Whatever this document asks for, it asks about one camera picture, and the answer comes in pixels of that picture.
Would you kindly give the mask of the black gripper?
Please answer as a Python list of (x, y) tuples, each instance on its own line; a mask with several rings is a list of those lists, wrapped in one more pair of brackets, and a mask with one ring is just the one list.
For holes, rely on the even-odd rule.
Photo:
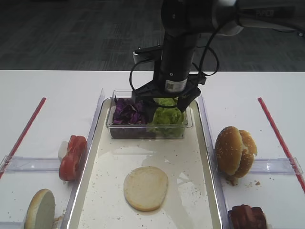
[(183, 80), (177, 79), (157, 79), (154, 77), (150, 82), (135, 89), (132, 89), (132, 99), (134, 102), (143, 101), (147, 123), (151, 123), (158, 107), (171, 108), (157, 104), (156, 98), (177, 98), (176, 107), (183, 113), (189, 104), (201, 94), (198, 85), (204, 85), (206, 75), (204, 73), (189, 74)]

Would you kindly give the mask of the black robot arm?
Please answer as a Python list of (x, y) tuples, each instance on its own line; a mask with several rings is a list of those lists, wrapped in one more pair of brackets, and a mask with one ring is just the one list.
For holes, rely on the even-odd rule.
[(206, 74), (190, 73), (201, 34), (233, 36), (245, 27), (302, 31), (305, 3), (302, 0), (165, 0), (161, 18), (165, 30), (162, 45), (133, 52), (136, 65), (153, 62), (153, 79), (132, 90), (132, 100), (142, 101), (148, 121), (159, 107), (158, 98), (177, 98), (176, 108), (185, 111), (205, 84)]

